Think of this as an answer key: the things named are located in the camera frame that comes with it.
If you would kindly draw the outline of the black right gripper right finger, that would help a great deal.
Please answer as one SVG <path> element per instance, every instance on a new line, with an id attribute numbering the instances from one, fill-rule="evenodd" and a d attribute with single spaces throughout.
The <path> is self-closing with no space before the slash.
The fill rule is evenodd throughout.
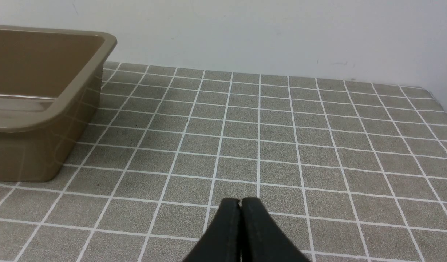
<path id="1" fill-rule="evenodd" d="M 284 234 L 262 201 L 256 197 L 242 199 L 243 262 L 308 262 L 299 249 Z"/>

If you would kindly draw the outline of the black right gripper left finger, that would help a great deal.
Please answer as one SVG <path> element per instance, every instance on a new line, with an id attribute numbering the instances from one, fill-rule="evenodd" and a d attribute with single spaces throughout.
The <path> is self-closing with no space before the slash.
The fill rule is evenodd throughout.
<path id="1" fill-rule="evenodd" d="M 240 222 L 240 201 L 222 199 L 212 222 L 184 262 L 239 262 Z"/>

